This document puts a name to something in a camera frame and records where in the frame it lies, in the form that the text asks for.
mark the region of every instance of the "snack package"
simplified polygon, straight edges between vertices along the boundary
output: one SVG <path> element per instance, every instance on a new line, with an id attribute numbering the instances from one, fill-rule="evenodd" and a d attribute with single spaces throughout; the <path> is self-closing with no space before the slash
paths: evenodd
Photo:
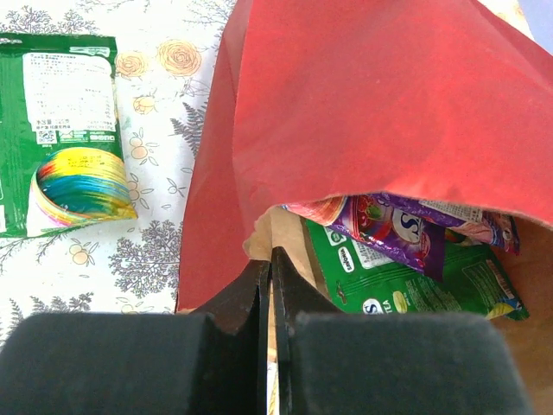
<path id="1" fill-rule="evenodd" d="M 446 244 L 443 282 L 395 263 L 332 229 L 307 220 L 333 303 L 348 313 L 468 311 L 487 318 L 529 316 L 487 245 Z"/>
<path id="2" fill-rule="evenodd" d="M 478 240 L 470 239 L 466 235 L 461 235 L 460 233 L 457 233 L 447 228 L 446 228 L 446 240 L 458 246 L 482 245 L 482 243 L 479 242 Z"/>
<path id="3" fill-rule="evenodd" d="M 350 196 L 329 227 L 409 266 L 442 280 L 444 228 L 395 209 L 371 195 Z"/>
<path id="4" fill-rule="evenodd" d="M 0 33 L 0 237 L 134 219 L 115 39 Z"/>
<path id="5" fill-rule="evenodd" d="M 293 214 L 299 214 L 303 218 L 327 227 L 338 219 L 346 202 L 347 196 L 338 196 L 330 197 L 324 201 L 290 203 L 288 205 L 283 205 L 283 208 Z"/>
<path id="6" fill-rule="evenodd" d="M 520 241 L 512 216 L 488 212 L 476 207 L 439 201 L 418 201 L 388 193 L 373 194 L 393 207 L 506 252 L 519 253 Z"/>

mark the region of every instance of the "purple wrapper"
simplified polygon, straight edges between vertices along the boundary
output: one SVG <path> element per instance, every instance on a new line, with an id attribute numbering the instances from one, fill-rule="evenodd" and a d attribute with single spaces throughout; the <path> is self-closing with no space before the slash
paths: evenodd
<path id="1" fill-rule="evenodd" d="M 386 200 L 351 196 L 330 228 L 442 281 L 445 229 L 394 208 Z"/>
<path id="2" fill-rule="evenodd" d="M 413 214 L 441 227 L 507 252 L 519 252 L 519 239 L 514 219 L 507 214 L 488 212 L 476 207 L 466 207 L 434 201 L 418 201 L 387 193 L 371 194 L 395 208 Z"/>

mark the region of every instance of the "floral tablecloth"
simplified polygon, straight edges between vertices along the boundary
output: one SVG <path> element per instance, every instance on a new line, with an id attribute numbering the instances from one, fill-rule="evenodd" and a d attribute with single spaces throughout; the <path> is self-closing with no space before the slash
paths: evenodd
<path id="1" fill-rule="evenodd" d="M 172 313 L 181 227 L 233 0 L 15 0 L 0 32 L 115 35 L 118 113 L 137 221 L 0 239 L 0 345 L 46 311 Z"/>

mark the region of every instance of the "nutrition label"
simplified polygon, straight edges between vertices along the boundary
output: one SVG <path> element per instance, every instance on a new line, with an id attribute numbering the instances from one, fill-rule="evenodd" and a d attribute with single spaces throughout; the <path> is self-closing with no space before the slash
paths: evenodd
<path id="1" fill-rule="evenodd" d="M 505 281 L 505 279 L 501 275 L 501 272 L 499 272 L 498 267 L 495 266 L 495 264 L 490 259 L 487 259 L 486 263 L 487 263 L 487 266 L 490 268 L 490 270 L 493 272 L 493 275 L 496 281 L 498 282 L 499 286 L 501 287 L 501 290 L 503 290 L 507 298 L 509 298 L 510 300 L 513 300 L 515 296 L 511 291 L 511 287 Z"/>
<path id="2" fill-rule="evenodd" d="M 116 130 L 111 66 L 102 57 L 25 54 L 23 85 L 33 131 Z"/>
<path id="3" fill-rule="evenodd" d="M 476 207 L 454 205 L 453 203 L 444 203 L 442 201 L 420 201 L 420 203 L 427 208 L 433 208 L 456 219 L 466 222 L 482 222 L 482 210 Z"/>
<path id="4" fill-rule="evenodd" d="M 361 263 L 361 266 L 366 270 L 370 270 L 375 266 L 381 266 L 393 262 L 391 259 L 381 254 L 380 252 L 376 252 L 374 249 L 360 244 L 357 240 L 352 239 L 352 243 L 353 248 L 355 249 L 355 252 L 357 253 L 357 256 L 359 258 L 359 262 Z"/>

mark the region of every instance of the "green snack package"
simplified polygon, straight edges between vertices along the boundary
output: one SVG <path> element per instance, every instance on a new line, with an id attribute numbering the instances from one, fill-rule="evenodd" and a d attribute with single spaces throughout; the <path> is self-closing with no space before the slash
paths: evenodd
<path id="1" fill-rule="evenodd" d="M 135 219 L 115 39 L 0 33 L 0 237 Z"/>
<path id="2" fill-rule="evenodd" d="M 443 282 L 438 283 L 310 220 L 306 226 L 328 295 L 347 313 L 467 311 L 513 320 L 529 316 L 487 245 L 448 241 Z"/>

